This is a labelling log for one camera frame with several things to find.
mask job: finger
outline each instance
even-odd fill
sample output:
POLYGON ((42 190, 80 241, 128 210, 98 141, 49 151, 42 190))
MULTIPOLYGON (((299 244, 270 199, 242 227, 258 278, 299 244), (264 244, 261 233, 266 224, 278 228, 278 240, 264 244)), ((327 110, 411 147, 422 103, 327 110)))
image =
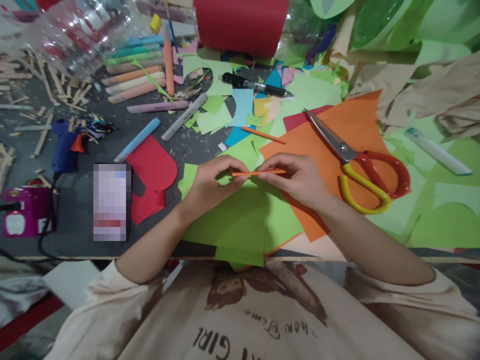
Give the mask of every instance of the finger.
POLYGON ((230 195, 232 195, 238 189, 240 189, 244 184, 244 182, 247 181, 248 178, 249 178, 248 176, 238 176, 227 185, 223 185, 221 187, 221 190, 223 192, 223 199, 228 198, 230 195))
POLYGON ((241 173, 249 172, 249 169, 247 168, 247 166, 237 158, 234 158, 233 156, 222 155, 217 157, 215 160, 216 161, 214 162, 214 166, 215 166, 215 171, 217 171, 217 174, 229 168, 239 170, 239 172, 241 173))
POLYGON ((263 172, 258 175, 260 180, 263 180, 273 186, 279 188, 280 190, 286 191, 287 193, 290 190, 290 183, 292 180, 278 176, 276 174, 272 174, 269 172, 263 172))
POLYGON ((258 168, 258 171, 265 171, 273 168, 290 168, 292 170, 298 170, 300 156, 292 153, 278 152, 273 156, 266 159, 263 164, 258 168))

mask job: scissors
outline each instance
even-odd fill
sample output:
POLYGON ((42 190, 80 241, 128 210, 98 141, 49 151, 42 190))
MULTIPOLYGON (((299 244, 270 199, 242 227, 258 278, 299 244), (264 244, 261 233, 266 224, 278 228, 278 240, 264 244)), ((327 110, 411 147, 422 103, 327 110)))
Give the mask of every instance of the scissors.
POLYGON ((303 111, 310 117, 310 120, 320 137, 325 140, 334 155, 340 160, 340 168, 345 174, 344 176, 340 176, 340 193, 345 202, 352 208, 362 214, 381 214, 390 207, 392 198, 396 199, 410 192, 410 174, 400 160, 394 156, 375 151, 354 151, 345 141, 334 133, 327 124, 315 116, 311 111, 307 109, 303 109, 303 111), (383 161, 395 170, 398 176, 398 186, 395 192, 391 192, 385 185, 385 182, 382 180, 372 163, 372 159, 383 161), (364 178, 352 168, 350 165, 352 160, 356 160, 361 165, 368 174, 369 179, 364 178), (358 205, 350 194, 348 178, 359 183, 379 198, 380 206, 375 209, 367 209, 358 205))

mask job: pixelated phone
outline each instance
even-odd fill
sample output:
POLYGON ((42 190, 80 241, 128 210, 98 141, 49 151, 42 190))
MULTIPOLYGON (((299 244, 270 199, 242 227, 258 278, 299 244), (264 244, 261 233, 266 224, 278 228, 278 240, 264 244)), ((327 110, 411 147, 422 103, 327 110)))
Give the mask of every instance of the pixelated phone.
POLYGON ((132 167, 93 165, 93 240, 122 242, 130 233, 132 167))

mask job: sleeve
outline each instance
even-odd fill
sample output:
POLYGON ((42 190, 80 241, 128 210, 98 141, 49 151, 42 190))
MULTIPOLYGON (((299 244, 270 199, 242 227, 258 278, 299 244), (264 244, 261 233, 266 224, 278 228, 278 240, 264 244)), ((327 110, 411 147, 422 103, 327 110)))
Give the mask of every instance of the sleeve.
POLYGON ((345 289, 426 359, 479 359, 480 319, 455 283, 394 285, 346 270, 345 289))
POLYGON ((116 359, 161 291, 160 280, 136 284, 112 261, 87 286, 86 304, 67 318, 45 359, 116 359))

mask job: beige shirt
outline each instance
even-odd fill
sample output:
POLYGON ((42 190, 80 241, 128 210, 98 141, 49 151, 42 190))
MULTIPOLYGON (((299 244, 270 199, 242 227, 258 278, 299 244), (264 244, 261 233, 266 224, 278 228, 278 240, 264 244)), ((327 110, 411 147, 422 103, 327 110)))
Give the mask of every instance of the beige shirt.
POLYGON ((189 263, 160 298, 160 281, 135 284, 113 261, 46 359, 478 359, 476 310, 436 275, 398 286, 349 268, 347 292, 307 263, 189 263))

